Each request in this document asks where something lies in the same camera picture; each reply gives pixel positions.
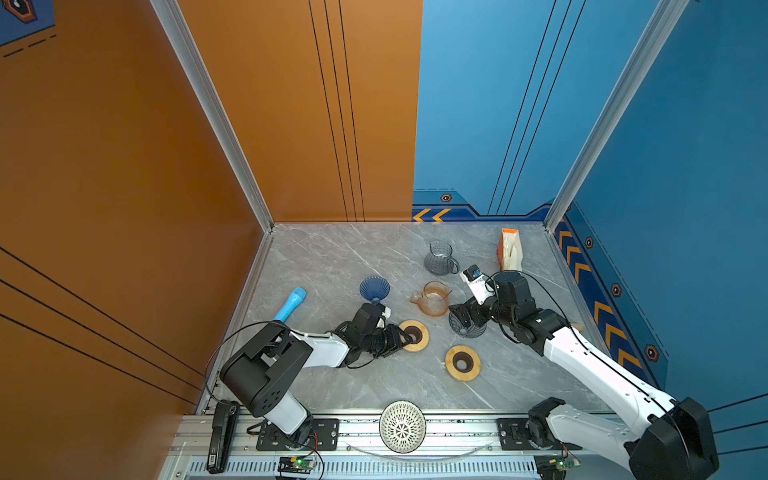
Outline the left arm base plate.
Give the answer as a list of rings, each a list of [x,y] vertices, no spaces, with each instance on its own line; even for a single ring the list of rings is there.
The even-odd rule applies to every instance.
[[[337,449],[339,420],[335,418],[312,418],[305,420],[292,434],[286,434],[276,425],[267,422],[257,435],[258,451],[303,451],[315,449],[320,452]]]

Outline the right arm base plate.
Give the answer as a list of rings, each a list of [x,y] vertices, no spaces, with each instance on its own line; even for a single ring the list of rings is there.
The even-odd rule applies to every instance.
[[[499,418],[496,421],[498,434],[500,437],[501,448],[505,451],[511,450],[561,450],[566,447],[569,450],[580,451],[581,447],[566,443],[561,444],[556,440],[543,440],[541,443],[537,443],[532,434],[529,431],[529,419],[528,418]]]

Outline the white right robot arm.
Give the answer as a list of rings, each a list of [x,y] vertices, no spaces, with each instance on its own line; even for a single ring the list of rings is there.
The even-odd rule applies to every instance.
[[[676,400],[594,347],[559,311],[536,305],[532,276],[515,270],[486,275],[472,265],[460,277],[470,298],[449,308],[457,333],[488,323],[510,341],[560,366],[618,415],[609,421],[550,397],[532,407],[525,428],[535,448],[577,445],[630,471],[637,479],[708,479],[720,467],[707,410]]]

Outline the blue glass dripper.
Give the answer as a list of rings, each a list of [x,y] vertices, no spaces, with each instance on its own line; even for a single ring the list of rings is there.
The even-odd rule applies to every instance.
[[[390,291],[390,283],[378,275],[365,278],[359,285],[360,295],[371,304],[380,304]]]

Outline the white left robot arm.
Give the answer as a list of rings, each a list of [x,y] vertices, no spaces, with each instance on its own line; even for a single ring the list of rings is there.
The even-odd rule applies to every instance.
[[[364,303],[351,320],[324,334],[299,332],[273,320],[228,359],[219,378],[253,416],[302,444],[311,436],[312,415],[290,393],[299,373],[351,368],[364,353],[379,359],[420,339],[390,323],[389,316],[387,307]]]

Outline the wooden dripper ring holder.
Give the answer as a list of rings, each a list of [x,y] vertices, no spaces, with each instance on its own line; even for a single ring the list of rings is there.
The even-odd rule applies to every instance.
[[[416,327],[416,337],[410,338],[412,341],[412,344],[405,347],[404,350],[407,352],[420,352],[426,348],[426,346],[429,343],[429,332],[427,328],[419,321],[416,320],[407,320],[402,322],[400,327],[406,327],[406,326],[415,326]]]

